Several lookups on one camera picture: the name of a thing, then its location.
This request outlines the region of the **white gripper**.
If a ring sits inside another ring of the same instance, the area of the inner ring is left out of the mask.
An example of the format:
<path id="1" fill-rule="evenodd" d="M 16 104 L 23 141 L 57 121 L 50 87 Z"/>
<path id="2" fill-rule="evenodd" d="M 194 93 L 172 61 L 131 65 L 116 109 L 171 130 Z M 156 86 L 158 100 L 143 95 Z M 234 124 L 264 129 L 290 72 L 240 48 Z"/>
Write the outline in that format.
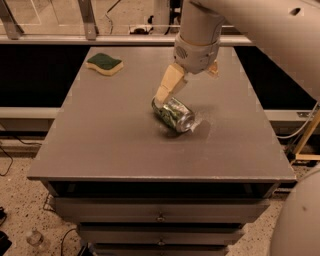
<path id="1" fill-rule="evenodd" d="M 219 34 L 182 33 L 175 38 L 174 58 L 162 78 L 154 96 L 156 104 L 167 103 L 185 85 L 185 71 L 198 74 L 207 69 L 209 75 L 218 77 L 217 58 L 220 44 Z"/>

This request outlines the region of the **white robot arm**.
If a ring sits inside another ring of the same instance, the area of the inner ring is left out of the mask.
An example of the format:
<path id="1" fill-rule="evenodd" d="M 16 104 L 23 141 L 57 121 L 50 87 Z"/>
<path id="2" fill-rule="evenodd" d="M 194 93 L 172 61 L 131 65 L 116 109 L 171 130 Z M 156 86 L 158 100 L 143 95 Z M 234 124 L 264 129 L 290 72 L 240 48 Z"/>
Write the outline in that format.
<path id="1" fill-rule="evenodd" d="M 303 0 L 184 0 L 174 56 L 154 97 L 162 106 L 183 88 L 187 72 L 211 67 L 228 21 L 320 100 L 320 11 Z M 320 256 L 320 170 L 293 188 L 273 231 L 268 256 Z"/>

